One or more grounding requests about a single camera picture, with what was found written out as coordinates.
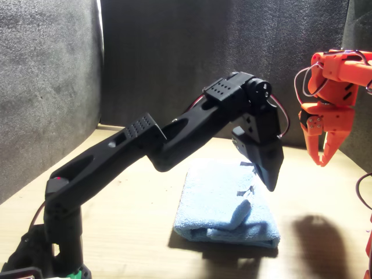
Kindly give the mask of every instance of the gray wall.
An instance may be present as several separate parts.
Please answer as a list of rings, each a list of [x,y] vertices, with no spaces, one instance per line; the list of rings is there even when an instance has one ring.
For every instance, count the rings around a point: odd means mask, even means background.
[[[94,131],[102,55],[94,0],[0,6],[1,203]]]
[[[148,111],[165,125],[204,86],[239,70],[272,83],[292,120],[284,143],[305,146],[293,78],[314,52],[341,47],[348,0],[101,2],[103,124],[123,126]]]
[[[350,0],[342,46],[344,49],[372,51],[372,1]],[[367,172],[372,171],[371,131],[372,96],[360,87],[353,130],[340,150]]]

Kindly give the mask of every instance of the folded towel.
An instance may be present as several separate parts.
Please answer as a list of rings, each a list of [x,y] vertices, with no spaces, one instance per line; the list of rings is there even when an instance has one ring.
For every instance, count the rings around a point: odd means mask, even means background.
[[[278,247],[280,234],[252,164],[197,159],[186,176],[174,230],[190,241]]]

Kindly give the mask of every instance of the green component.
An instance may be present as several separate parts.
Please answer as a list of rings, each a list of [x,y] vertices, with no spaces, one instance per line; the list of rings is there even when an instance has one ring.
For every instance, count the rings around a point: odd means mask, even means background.
[[[66,278],[72,278],[72,279],[81,279],[81,270],[79,270],[76,274],[69,274]]]

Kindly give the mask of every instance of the cable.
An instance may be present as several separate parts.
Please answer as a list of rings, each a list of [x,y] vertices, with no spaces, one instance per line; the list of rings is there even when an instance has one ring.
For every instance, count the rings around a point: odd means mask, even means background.
[[[360,183],[362,182],[363,179],[365,179],[367,176],[372,176],[372,173],[367,173],[365,175],[363,175],[362,177],[360,177],[358,179],[358,181],[356,182],[356,185],[355,185],[355,188],[356,188],[356,195],[358,196],[358,198],[360,199],[360,201],[365,205],[367,206],[369,209],[372,210],[371,206],[369,206],[366,201],[362,198],[361,194],[360,194],[360,190],[359,190],[359,186],[360,186]],[[369,275],[370,275],[370,278],[371,278],[371,270],[372,270],[372,245],[371,245],[371,248],[370,248],[370,259],[369,259],[369,263],[368,263],[368,271],[369,271]]]
[[[270,95],[270,97],[274,100],[274,102],[278,105],[278,107],[281,109],[283,112],[286,120],[287,120],[287,127],[285,128],[284,132],[279,135],[279,138],[282,138],[289,130],[289,127],[291,126],[291,120],[289,119],[288,113],[285,110],[285,108],[282,106],[282,104],[279,102],[277,97],[275,97],[273,94]]]
[[[370,95],[372,95],[372,88],[370,88],[371,85],[372,85],[372,80],[366,86],[367,93]]]
[[[310,68],[310,67],[304,68],[304,69],[302,69],[301,71],[299,71],[299,72],[297,73],[297,75],[295,76],[295,79],[294,79],[294,87],[295,87],[295,92],[296,92],[297,100],[298,100],[298,102],[299,102],[301,105],[303,104],[303,102],[302,102],[302,100],[300,99],[300,95],[299,95],[298,92],[297,92],[296,80],[297,80],[298,75],[301,74],[303,71],[306,71],[308,68]]]
[[[313,96],[315,96],[317,93],[319,93],[320,90],[322,90],[322,89],[324,88],[324,86],[326,86],[326,84],[327,84],[327,82],[328,82],[328,79],[325,78],[324,81],[320,84],[320,86],[315,90],[314,93],[312,93],[312,94],[307,94],[307,93],[306,93],[306,91],[305,91],[305,82],[306,82],[306,77],[307,77],[307,74],[309,73],[309,71],[310,71],[313,67],[315,67],[315,66],[321,68],[322,70],[323,70],[323,67],[324,67],[324,65],[323,65],[322,63],[320,63],[320,62],[316,62],[315,64],[311,65],[311,66],[307,69],[307,71],[306,71],[306,73],[305,73],[305,77],[303,78],[303,83],[302,83],[302,93],[303,93],[305,96],[308,96],[308,97],[313,97]]]
[[[191,105],[189,105],[189,107],[185,110],[185,112],[188,112],[190,109],[192,109],[203,97],[204,97],[204,92],[202,93],[202,95],[197,97],[197,99],[193,101]]]
[[[360,177],[358,179],[358,181],[356,182],[356,185],[355,185],[355,190],[356,190],[356,195],[358,196],[358,198],[360,199],[360,201],[365,205],[367,206],[369,209],[372,210],[372,208],[366,203],[366,201],[362,198],[361,194],[360,194],[360,191],[359,191],[359,185],[360,183],[362,182],[363,179],[365,179],[367,176],[372,176],[372,173],[367,173],[365,175],[363,175],[362,177]]]
[[[368,63],[368,60],[366,58],[366,56],[364,54],[362,54],[360,51],[328,51],[328,52],[323,52],[323,55],[324,56],[330,56],[330,55],[339,55],[339,54],[356,54],[357,56],[361,57],[361,59],[363,60],[364,64],[366,64],[367,66],[371,66],[369,63]]]
[[[37,217],[39,216],[39,214],[40,214],[40,212],[41,212],[41,210],[42,210],[42,208],[43,208],[44,206],[45,206],[45,201],[43,201],[43,203],[41,204],[41,206],[39,207],[39,209],[36,211],[36,213],[35,213],[35,215],[34,215],[34,218],[33,218],[33,220],[31,221],[30,228],[29,228],[28,230],[30,230],[30,229],[33,227],[33,225],[35,224],[36,219],[37,219]]]

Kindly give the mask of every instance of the wooden table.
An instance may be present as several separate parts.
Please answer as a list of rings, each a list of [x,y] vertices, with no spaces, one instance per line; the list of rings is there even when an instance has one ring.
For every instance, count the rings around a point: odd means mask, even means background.
[[[0,264],[26,233],[50,173],[115,132],[98,128],[0,206]],[[244,160],[230,140],[214,138],[167,173],[139,160],[87,202],[86,265],[94,278],[363,278],[371,212],[358,200],[355,182],[365,172],[341,152],[324,168],[301,149],[284,148],[284,155],[276,190],[265,191],[282,236],[278,251],[193,243],[172,232],[191,160]],[[363,193],[372,197],[372,178],[366,180]]]

